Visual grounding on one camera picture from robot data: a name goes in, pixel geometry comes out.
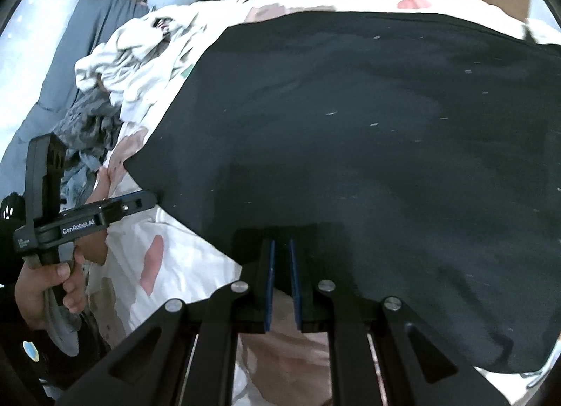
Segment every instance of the finger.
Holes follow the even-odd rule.
[[[62,283],[62,288],[67,294],[69,294],[72,291],[76,290],[76,285],[72,281],[65,281]]]
[[[107,230],[100,230],[90,235],[83,236],[74,241],[75,252],[83,255],[90,262],[104,265],[107,257],[107,245],[105,239]]]
[[[85,280],[83,277],[82,266],[80,264],[76,264],[74,266],[72,275],[63,283],[62,287],[67,293],[72,292],[73,290],[76,289],[78,290],[85,289]]]
[[[86,296],[83,291],[75,290],[65,295],[62,299],[62,304],[69,310],[72,308],[80,308],[80,310],[83,310],[86,304]]]
[[[70,267],[67,263],[46,265],[30,270],[28,275],[27,290],[30,293],[40,293],[66,281],[70,277]]]
[[[68,310],[72,314],[81,313],[86,307],[86,298],[78,297],[72,301],[72,303],[67,306]]]
[[[78,265],[83,265],[83,263],[86,261],[86,259],[83,257],[82,248],[80,248],[79,246],[74,249],[74,261]]]
[[[109,174],[105,167],[99,168],[97,172],[97,186],[93,190],[91,196],[86,201],[86,203],[97,202],[109,197],[109,188],[111,186],[111,181],[109,180]]]

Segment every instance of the gray blanket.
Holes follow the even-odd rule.
[[[113,107],[106,91],[94,88],[80,99],[53,129],[68,148],[61,196],[66,207],[83,205],[93,191],[95,173],[117,144],[122,122],[120,107]]]
[[[124,23],[147,13],[148,7],[135,0],[78,1],[55,51],[39,100],[16,131],[0,162],[0,199],[13,191],[23,194],[29,141],[52,132],[83,96],[76,87],[77,60],[108,41]]]

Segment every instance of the black sleeve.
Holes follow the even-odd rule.
[[[12,284],[18,280],[23,258],[13,249],[13,233],[23,225],[25,222],[20,219],[0,219],[0,284]]]
[[[19,313],[13,285],[0,289],[0,310],[0,343],[16,371],[27,379],[27,384],[41,377],[65,390],[107,352],[107,346],[94,330],[95,326],[89,325],[85,319],[82,319],[78,332],[80,352],[75,357],[61,352],[46,331],[31,331]],[[35,345],[39,362],[31,362],[22,347],[24,341]]]

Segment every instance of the white bedsheet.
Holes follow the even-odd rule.
[[[400,1],[402,0],[249,0],[240,4],[236,0],[223,0],[196,3],[191,8],[193,6],[198,8],[196,21],[206,26],[206,30],[193,38],[192,49],[186,60],[186,71],[169,83],[164,94],[150,108],[141,125],[126,123],[123,126],[120,141],[128,142],[125,139],[137,135],[135,133],[142,129],[147,130],[147,133],[141,136],[143,140],[140,140],[140,143],[148,140],[194,63],[228,26],[243,23],[252,8],[280,4],[289,9],[333,6],[338,11],[403,12],[403,9],[397,8],[397,3]],[[447,14],[482,24],[513,37],[524,36],[523,23],[507,16],[498,7],[488,5],[481,0],[428,1],[431,7],[415,12]],[[541,43],[561,44],[561,33],[545,23],[539,24],[539,32],[537,39]],[[110,162],[108,158],[106,165],[111,166]],[[139,189],[128,174],[124,171],[123,174],[122,181],[114,188],[114,196]],[[148,251],[154,249],[154,244],[160,243],[156,240],[157,236],[163,238],[161,268],[152,287],[149,286],[147,291],[142,275],[148,259]],[[90,270],[88,294],[94,314],[100,323],[101,332],[111,345],[118,344],[125,335],[138,327],[169,298],[179,297],[186,302],[204,299],[216,288],[236,280],[239,276],[239,265],[159,207],[115,223],[108,230],[107,246],[109,253],[106,264],[92,266]],[[281,322],[286,319],[287,313],[290,314],[288,309],[290,304],[287,304],[285,298],[278,294],[276,298],[282,306],[275,308],[274,321]],[[266,398],[275,397],[278,405],[313,406],[315,398],[316,406],[319,406],[325,400],[326,384],[318,383],[318,377],[314,377],[313,374],[302,376],[301,373],[297,374],[297,370],[291,371],[287,366],[301,367],[302,363],[305,363],[307,372],[316,370],[316,373],[322,373],[324,376],[327,357],[326,339],[324,336],[318,336],[310,349],[302,344],[302,338],[315,337],[302,337],[291,332],[292,330],[288,330],[287,327],[284,330],[277,329],[277,332],[273,332],[271,336],[273,340],[270,340],[269,349],[261,352],[263,355],[268,351],[269,361],[275,361],[268,366],[268,375],[278,375],[279,379],[279,384],[275,384],[274,387],[275,393],[263,393]],[[283,355],[285,344],[280,342],[285,343],[291,339],[298,349],[290,355]],[[260,397],[248,378],[248,373],[254,373],[259,369],[255,354],[263,347],[255,349],[259,344],[255,346],[255,341],[252,342],[251,339],[246,339],[244,343],[246,345],[243,350],[238,351],[238,361],[244,359],[248,366],[237,365],[235,394],[239,395],[239,402],[235,402],[235,405],[268,404]],[[324,376],[322,379],[328,382],[328,378],[327,375],[327,378]],[[295,387],[298,387],[297,391],[312,392],[312,398],[305,394],[282,395],[283,389],[294,390]]]

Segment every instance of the bed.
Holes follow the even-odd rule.
[[[79,0],[54,53],[36,104],[16,131],[0,162],[0,196],[23,194],[25,159],[29,141],[52,132],[76,100],[74,66],[98,44],[131,18],[142,17],[148,7],[135,0]]]
[[[195,64],[232,25],[265,21],[302,10],[423,12],[472,21],[517,39],[528,35],[528,29],[522,22],[481,0],[409,0],[406,3],[402,3],[404,0],[238,1],[194,5],[198,11],[197,25],[204,26],[204,32],[193,36],[184,72],[169,83],[140,126],[128,123],[121,129],[119,143],[106,160],[112,179],[111,196],[139,189],[123,163],[147,143]],[[539,31],[539,34],[533,34],[535,41],[561,44],[561,33],[553,28],[540,25]],[[372,36],[373,41],[377,39],[376,35]],[[114,224],[108,231],[107,246],[109,254],[106,264],[92,265],[90,269],[88,294],[92,311],[100,323],[100,332],[112,346],[130,334],[170,297],[180,297],[187,302],[204,299],[216,288],[239,276],[238,263],[159,207]],[[147,270],[153,270],[154,265],[156,274],[147,274]],[[277,291],[276,300],[280,306],[276,309],[274,319],[279,327],[270,335],[273,338],[267,343],[259,337],[241,339],[235,387],[235,399],[239,402],[235,404],[259,405],[267,404],[267,401],[278,405],[322,404],[329,400],[330,395],[325,382],[328,376],[325,335],[310,339],[310,336],[296,333],[290,325],[290,300],[280,291]],[[282,341],[293,344],[294,352],[287,358],[282,356],[283,350],[287,348]],[[272,360],[284,360],[283,363],[277,363],[284,370],[277,371]],[[292,374],[287,376],[286,369]],[[302,376],[302,372],[309,373],[309,376]],[[280,376],[298,388],[292,391],[285,388],[285,384],[272,385],[269,382],[272,376]],[[259,390],[266,393],[266,399],[259,395]]]

